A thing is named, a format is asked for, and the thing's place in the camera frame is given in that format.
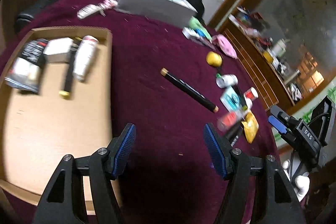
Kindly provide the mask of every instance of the blue package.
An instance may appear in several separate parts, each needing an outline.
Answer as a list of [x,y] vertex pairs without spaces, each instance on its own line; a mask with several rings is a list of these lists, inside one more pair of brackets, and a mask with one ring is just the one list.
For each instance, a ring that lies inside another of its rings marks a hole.
[[238,110],[241,107],[239,96],[231,86],[223,92],[220,100],[228,111]]
[[206,37],[206,35],[204,34],[204,32],[202,32],[200,29],[196,29],[194,30],[200,37]]

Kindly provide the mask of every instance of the snack package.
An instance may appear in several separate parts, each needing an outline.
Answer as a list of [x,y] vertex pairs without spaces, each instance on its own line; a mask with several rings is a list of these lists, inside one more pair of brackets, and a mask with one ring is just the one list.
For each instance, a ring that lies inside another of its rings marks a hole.
[[259,124],[251,110],[246,114],[245,121],[241,122],[244,127],[245,137],[249,143],[252,143],[257,135]]
[[14,89],[38,94],[41,72],[45,66],[45,57],[42,53],[47,44],[48,40],[42,38],[29,41],[5,77],[6,84]]

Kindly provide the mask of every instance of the black marker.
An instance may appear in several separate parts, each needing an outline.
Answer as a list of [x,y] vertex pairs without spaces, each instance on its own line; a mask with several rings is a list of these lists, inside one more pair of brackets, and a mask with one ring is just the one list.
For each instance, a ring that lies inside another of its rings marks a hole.
[[244,119],[240,119],[238,122],[236,122],[232,127],[230,127],[226,133],[225,137],[228,139],[230,142],[231,146],[234,146],[238,138],[243,134],[244,129],[242,127],[242,121]]
[[215,113],[218,111],[218,106],[210,102],[207,98],[205,98],[202,94],[200,94],[186,82],[182,81],[181,79],[169,73],[165,68],[161,70],[161,74],[174,86],[178,87],[180,90],[187,93],[190,97],[199,102],[202,106],[206,107],[207,109]]
[[69,52],[70,54],[69,67],[68,67],[67,75],[65,77],[63,90],[59,91],[59,95],[64,99],[70,99],[70,96],[71,96],[72,82],[74,79],[72,72],[74,70],[74,63],[76,59],[77,49],[78,49],[78,45],[75,43],[72,44],[70,48],[70,52]]

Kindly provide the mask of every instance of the cardboard box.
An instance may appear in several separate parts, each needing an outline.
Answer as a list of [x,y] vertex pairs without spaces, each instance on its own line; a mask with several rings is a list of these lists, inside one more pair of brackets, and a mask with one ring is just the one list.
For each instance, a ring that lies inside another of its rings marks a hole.
[[[84,37],[99,40],[97,55],[85,83],[73,82],[72,100],[58,94],[67,64],[46,64],[40,95],[22,94],[4,76],[32,39]],[[95,27],[48,27],[31,30],[19,43],[0,76],[0,187],[37,205],[56,166],[66,154],[91,155],[112,138],[110,76],[112,34]],[[93,214],[89,178],[84,177],[88,214]]]

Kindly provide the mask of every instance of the maroon tablecloth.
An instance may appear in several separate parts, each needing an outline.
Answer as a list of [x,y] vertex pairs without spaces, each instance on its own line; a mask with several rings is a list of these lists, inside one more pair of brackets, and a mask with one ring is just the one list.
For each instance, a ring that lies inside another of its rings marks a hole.
[[[128,122],[137,126],[135,147],[120,177],[125,222],[211,224],[227,182],[212,167],[202,130],[206,122],[216,125],[217,118],[227,111],[219,100],[223,90],[215,83],[216,69],[206,63],[210,49],[187,40],[181,29],[142,16],[108,10],[106,17],[98,14],[77,19],[80,8],[101,1],[60,0],[37,16],[18,38],[36,27],[82,25],[110,29],[113,134],[120,134]],[[0,71],[19,39],[2,54]],[[163,67],[218,105],[219,112],[210,112],[168,82],[160,75]],[[235,74],[242,91],[253,85],[238,60],[224,57],[223,73]],[[236,147],[252,156],[277,155],[259,100],[252,111],[259,122],[258,134],[252,144],[239,138]],[[252,211],[253,182],[251,179],[243,223]]]

